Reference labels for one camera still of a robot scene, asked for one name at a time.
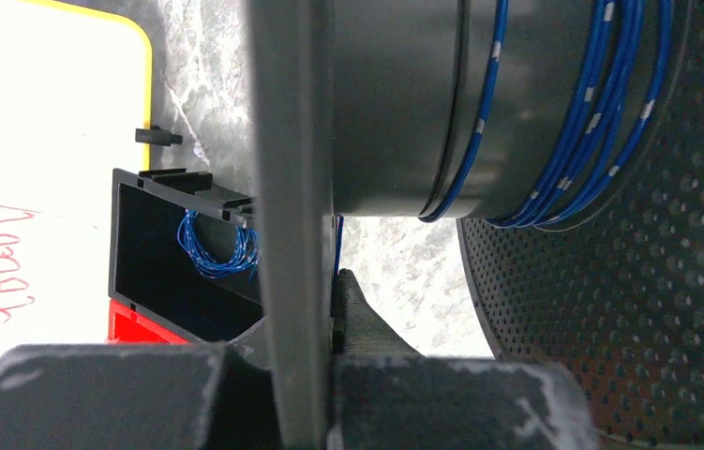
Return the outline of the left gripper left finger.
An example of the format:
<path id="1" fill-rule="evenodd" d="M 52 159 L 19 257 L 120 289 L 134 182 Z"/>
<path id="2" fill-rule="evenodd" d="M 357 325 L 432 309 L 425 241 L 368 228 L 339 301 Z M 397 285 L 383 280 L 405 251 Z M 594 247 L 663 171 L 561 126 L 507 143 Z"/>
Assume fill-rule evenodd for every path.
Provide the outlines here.
<path id="1" fill-rule="evenodd" d="M 0 449 L 277 449 L 262 323 L 188 344 L 24 344 L 0 356 Z"/>

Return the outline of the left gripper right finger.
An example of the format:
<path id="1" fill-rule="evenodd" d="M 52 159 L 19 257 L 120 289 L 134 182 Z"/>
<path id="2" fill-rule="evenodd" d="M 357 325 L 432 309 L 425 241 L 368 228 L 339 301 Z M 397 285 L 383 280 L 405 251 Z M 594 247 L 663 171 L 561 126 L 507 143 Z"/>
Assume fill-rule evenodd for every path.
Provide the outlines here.
<path id="1" fill-rule="evenodd" d="M 333 286 L 329 449 L 597 449 L 587 400 L 559 365 L 427 357 L 367 303 L 353 271 Z"/>

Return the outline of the black spool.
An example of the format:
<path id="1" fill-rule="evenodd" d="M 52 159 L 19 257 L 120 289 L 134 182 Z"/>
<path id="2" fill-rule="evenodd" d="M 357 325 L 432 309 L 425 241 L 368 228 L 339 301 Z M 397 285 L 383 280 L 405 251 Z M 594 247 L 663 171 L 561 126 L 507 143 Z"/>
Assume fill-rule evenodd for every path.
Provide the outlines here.
<path id="1" fill-rule="evenodd" d="M 454 218 L 493 360 L 704 449 L 704 1 L 251 1 L 280 438 L 333 424 L 342 220 Z"/>

